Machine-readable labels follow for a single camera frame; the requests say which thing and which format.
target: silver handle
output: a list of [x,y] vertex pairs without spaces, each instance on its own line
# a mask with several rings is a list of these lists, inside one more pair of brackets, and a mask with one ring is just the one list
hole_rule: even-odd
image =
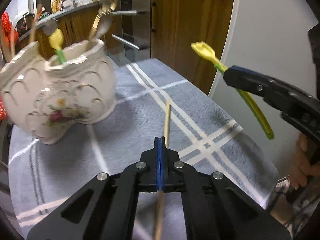
[[139,14],[145,14],[146,11],[137,11],[137,10],[128,10],[128,11],[116,11],[116,12],[110,12],[111,15],[114,16],[136,16]]
[[133,48],[133,49],[136,49],[136,50],[142,50],[142,49],[146,49],[146,48],[149,47],[149,45],[141,45],[141,46],[134,45],[133,43],[128,42],[128,41],[126,41],[125,39],[120,38],[119,36],[116,36],[116,35],[114,35],[114,34],[112,35],[112,37],[113,37],[114,39],[116,39],[117,41],[120,41],[120,42],[122,42],[123,44],[129,46],[130,48]]

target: finger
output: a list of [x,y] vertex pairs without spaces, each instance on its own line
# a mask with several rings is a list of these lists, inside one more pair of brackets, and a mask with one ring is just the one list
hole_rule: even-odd
[[320,176],[320,162],[314,164],[310,168],[310,175],[319,177]]
[[293,166],[291,174],[300,186],[305,187],[307,185],[307,176],[297,166]]
[[311,167],[310,161],[304,154],[302,148],[297,146],[297,151],[293,155],[293,161],[305,175],[309,175]]
[[304,152],[307,152],[307,150],[308,150],[308,140],[307,140],[307,137],[303,133],[301,133],[299,135],[296,147],[301,147]]
[[290,181],[290,185],[291,185],[294,189],[298,189],[299,183],[298,183],[298,181],[294,178],[294,176],[293,176],[292,174],[289,175],[289,181]]

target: faucet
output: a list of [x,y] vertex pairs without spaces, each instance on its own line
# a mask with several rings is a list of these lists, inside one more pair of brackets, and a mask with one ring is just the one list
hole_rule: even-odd
[[[60,1],[61,1],[60,11],[62,11],[62,10],[63,10],[63,1],[62,1],[62,0],[60,0]],[[75,0],[72,0],[72,2],[73,2],[73,7],[77,7],[76,1],[75,1]]]

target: table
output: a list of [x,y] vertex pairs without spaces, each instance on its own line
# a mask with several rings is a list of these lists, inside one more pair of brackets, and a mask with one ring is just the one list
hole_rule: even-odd
[[[94,125],[76,124],[53,145],[13,128],[9,183],[24,237],[99,172],[122,172],[139,161],[143,151],[153,148],[154,137],[164,133],[169,98],[169,148],[200,172],[221,171],[266,206],[277,170],[232,117],[157,59],[115,71],[118,103],[105,120]],[[152,239],[155,210],[155,195],[140,194],[133,239]],[[162,239],[186,239],[179,193],[165,196],[163,228]]]

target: drawer handle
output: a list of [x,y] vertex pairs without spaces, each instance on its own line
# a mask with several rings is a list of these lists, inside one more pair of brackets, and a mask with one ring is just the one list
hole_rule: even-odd
[[155,2],[152,2],[151,3],[151,9],[150,9],[150,15],[151,15],[151,20],[150,20],[150,28],[151,28],[151,31],[153,32],[153,33],[155,33],[156,31],[157,31],[157,29],[156,28],[153,28],[153,26],[152,26],[152,20],[153,20],[153,7],[155,7],[156,6],[156,3]]
[[129,46],[130,48],[133,48],[133,49],[136,49],[136,50],[143,50],[143,49],[146,49],[146,48],[149,47],[149,45],[137,46],[137,45],[135,45],[135,44],[133,44],[133,43],[131,43],[131,42],[128,42],[128,41],[126,41],[125,39],[120,38],[119,36],[116,36],[116,35],[114,35],[114,34],[112,35],[112,37],[113,37],[114,39],[116,39],[117,41],[120,41],[120,42],[122,42],[123,44]]
[[111,12],[111,15],[114,16],[136,16],[139,14],[145,14],[146,11],[137,11],[137,10],[128,10],[128,11],[116,11],[116,12]]

